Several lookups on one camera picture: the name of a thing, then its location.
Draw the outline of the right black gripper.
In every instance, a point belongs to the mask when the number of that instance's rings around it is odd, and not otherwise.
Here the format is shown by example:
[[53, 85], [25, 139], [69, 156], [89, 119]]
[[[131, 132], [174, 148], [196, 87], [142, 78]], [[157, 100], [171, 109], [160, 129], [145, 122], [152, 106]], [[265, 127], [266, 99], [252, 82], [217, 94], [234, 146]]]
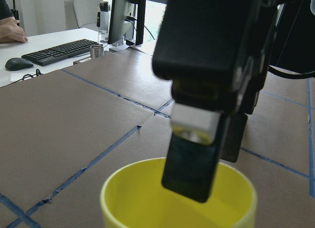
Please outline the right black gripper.
[[154, 74], [172, 80], [174, 114], [252, 114], [285, 0], [168, 0]]

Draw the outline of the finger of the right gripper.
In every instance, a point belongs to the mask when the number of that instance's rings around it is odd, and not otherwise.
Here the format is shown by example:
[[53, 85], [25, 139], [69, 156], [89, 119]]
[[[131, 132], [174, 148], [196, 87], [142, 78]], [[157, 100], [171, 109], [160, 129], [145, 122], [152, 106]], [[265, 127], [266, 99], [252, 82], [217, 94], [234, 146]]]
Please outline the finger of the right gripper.
[[164, 188], [200, 203], [211, 194], [228, 116], [176, 103], [172, 136], [161, 183]]
[[237, 162], [247, 120], [244, 113], [231, 115], [220, 159]]

